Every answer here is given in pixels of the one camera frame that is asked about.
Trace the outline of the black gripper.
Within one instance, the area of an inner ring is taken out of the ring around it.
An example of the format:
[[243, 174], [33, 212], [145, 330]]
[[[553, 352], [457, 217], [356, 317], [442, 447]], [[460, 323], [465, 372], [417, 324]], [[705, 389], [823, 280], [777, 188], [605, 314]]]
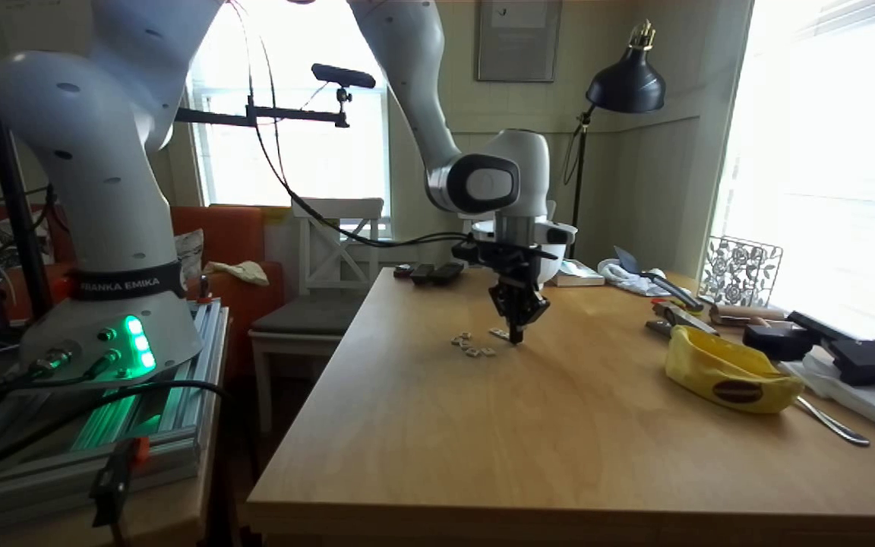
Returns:
[[451, 247], [451, 254], [467, 265], [489, 266], [497, 277], [489, 296], [497, 317], [508, 323], [511, 346], [520, 346], [526, 341], [526, 329], [551, 307], [541, 286], [541, 260], [548, 258], [548, 250], [477, 241], [475, 233], [465, 233]]

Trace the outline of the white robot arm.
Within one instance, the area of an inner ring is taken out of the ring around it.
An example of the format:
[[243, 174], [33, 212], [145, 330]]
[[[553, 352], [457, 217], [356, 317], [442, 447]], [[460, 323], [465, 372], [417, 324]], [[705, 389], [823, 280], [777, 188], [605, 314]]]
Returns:
[[[489, 241], [462, 241], [462, 258], [497, 272], [491, 303], [521, 330], [548, 310], [548, 139], [505, 130], [484, 154], [465, 154], [436, 96], [436, 4], [347, 4], [410, 124], [428, 199], [496, 217]], [[150, 159], [170, 142], [189, 67], [221, 0], [91, 0], [91, 10], [85, 53], [21, 51], [0, 62], [0, 117], [50, 180], [74, 241], [74, 293], [25, 330], [21, 354], [66, 352], [70, 375], [143, 378], [199, 352]]]

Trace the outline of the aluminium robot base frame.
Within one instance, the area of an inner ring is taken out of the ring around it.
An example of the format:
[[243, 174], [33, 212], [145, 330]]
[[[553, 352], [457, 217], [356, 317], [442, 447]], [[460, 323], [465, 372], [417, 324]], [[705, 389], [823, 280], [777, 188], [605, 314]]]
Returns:
[[0, 531], [50, 512], [98, 512], [94, 486], [116, 450], [143, 441], [128, 497], [195, 480], [209, 450], [228, 307], [195, 310], [199, 352], [112, 389], [14, 391], [0, 401]]

